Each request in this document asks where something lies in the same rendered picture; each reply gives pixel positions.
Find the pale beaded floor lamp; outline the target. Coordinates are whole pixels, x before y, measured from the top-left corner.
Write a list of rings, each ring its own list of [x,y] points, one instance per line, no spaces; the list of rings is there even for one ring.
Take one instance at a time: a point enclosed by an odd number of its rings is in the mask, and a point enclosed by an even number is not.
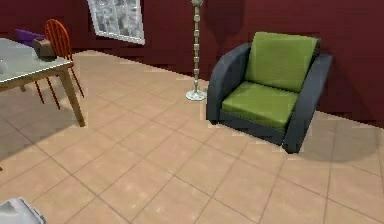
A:
[[[207,93],[204,91],[201,91],[199,89],[199,52],[200,52],[200,30],[199,30],[199,23],[200,23],[200,7],[203,4],[203,0],[191,0],[192,6],[194,7],[194,31],[193,31],[193,37],[194,37],[194,43],[193,43],[193,51],[194,51],[194,57],[193,57],[193,75],[194,75],[194,81],[193,81],[193,89],[191,91],[188,91],[186,93],[186,98],[190,101],[202,101],[207,97]]]

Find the white framed window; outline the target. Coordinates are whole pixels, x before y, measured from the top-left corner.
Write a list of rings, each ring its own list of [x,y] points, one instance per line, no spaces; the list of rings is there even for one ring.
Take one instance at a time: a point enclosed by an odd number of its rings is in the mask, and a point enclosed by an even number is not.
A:
[[[145,44],[140,0],[87,0],[95,34]]]

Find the red slatted chair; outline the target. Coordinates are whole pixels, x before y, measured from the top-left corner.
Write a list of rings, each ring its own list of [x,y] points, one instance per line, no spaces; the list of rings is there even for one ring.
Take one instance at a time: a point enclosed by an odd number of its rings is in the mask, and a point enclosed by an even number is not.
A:
[[[73,60],[70,37],[63,24],[56,19],[49,19],[44,26],[45,38],[50,41],[57,57]]]

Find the brown box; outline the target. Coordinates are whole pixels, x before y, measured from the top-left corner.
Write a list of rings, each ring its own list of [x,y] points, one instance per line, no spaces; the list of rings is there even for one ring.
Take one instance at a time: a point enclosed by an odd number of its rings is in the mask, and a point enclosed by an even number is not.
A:
[[[37,57],[43,61],[54,61],[57,55],[49,40],[44,38],[35,38],[32,41],[32,47]]]

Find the glass top wooden table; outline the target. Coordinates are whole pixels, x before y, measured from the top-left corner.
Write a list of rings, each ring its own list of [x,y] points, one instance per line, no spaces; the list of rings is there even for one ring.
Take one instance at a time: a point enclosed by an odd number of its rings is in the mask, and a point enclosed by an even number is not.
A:
[[[32,47],[0,38],[0,92],[58,75],[80,127],[85,126],[68,72],[71,60],[58,57],[51,62],[38,58]]]

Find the pale grey bin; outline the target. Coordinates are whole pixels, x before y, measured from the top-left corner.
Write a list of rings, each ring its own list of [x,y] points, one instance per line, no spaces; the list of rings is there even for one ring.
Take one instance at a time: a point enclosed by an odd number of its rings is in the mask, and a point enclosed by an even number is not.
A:
[[[19,197],[0,204],[0,224],[46,224],[46,220],[35,207]]]

